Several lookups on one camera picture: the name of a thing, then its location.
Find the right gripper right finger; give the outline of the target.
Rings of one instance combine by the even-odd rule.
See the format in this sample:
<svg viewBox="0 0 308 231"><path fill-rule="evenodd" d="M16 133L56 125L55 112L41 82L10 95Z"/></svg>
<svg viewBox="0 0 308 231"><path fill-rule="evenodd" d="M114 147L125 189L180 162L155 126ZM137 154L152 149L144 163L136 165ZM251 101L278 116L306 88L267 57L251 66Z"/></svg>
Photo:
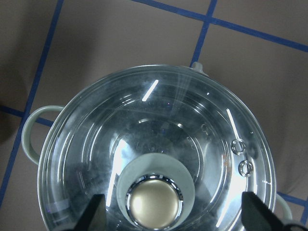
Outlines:
<svg viewBox="0 0 308 231"><path fill-rule="evenodd" d="M246 231L284 231L284 224L253 192L242 193L241 222Z"/></svg>

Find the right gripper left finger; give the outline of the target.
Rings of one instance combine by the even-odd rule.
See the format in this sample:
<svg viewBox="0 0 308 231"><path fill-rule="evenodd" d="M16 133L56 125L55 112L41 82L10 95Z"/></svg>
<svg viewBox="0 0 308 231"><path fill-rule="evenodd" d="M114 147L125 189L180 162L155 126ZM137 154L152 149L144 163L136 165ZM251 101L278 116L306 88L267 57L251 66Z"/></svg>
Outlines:
<svg viewBox="0 0 308 231"><path fill-rule="evenodd" d="M95 194L73 228L74 231L106 230L106 205L104 194Z"/></svg>

